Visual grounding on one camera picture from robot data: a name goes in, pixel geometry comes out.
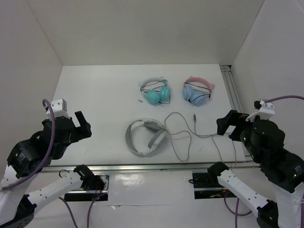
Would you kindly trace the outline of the grey white headphones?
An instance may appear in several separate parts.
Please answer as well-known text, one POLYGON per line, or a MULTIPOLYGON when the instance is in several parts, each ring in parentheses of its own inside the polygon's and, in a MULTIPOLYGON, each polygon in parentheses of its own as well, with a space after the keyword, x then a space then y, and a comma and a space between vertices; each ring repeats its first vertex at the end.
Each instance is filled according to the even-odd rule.
POLYGON ((124 134, 128 150, 137 157, 150 158, 157 155, 167 136, 165 126, 150 118, 131 122, 124 134))

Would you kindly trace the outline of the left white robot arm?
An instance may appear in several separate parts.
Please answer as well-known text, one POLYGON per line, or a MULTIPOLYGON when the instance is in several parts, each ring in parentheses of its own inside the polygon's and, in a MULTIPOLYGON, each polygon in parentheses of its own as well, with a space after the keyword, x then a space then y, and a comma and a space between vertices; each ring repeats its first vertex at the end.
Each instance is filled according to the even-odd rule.
POLYGON ((53 160, 60 159, 67 147, 91 137, 91 126, 81 111, 75 113, 79 126, 61 114, 42 122, 43 129, 29 139, 18 142, 7 159, 0 181, 0 226, 24 228, 45 206, 73 190, 88 190, 103 195, 105 181, 88 166, 61 170, 57 180, 42 179, 41 172, 53 160))

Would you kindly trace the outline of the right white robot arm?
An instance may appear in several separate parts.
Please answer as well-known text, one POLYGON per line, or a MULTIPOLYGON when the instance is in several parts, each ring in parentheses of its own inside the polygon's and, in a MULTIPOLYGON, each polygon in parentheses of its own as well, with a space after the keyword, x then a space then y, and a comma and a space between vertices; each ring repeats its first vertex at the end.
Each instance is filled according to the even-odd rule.
POLYGON ((217 119, 217 134, 234 127, 229 138, 241 142, 259 165, 272 187, 275 200, 268 199, 241 181, 223 162, 208 168, 207 180, 232 192, 255 215, 261 228, 302 228, 304 226, 304 161, 284 148, 285 133, 261 115, 248 121, 248 114, 230 110, 217 119))

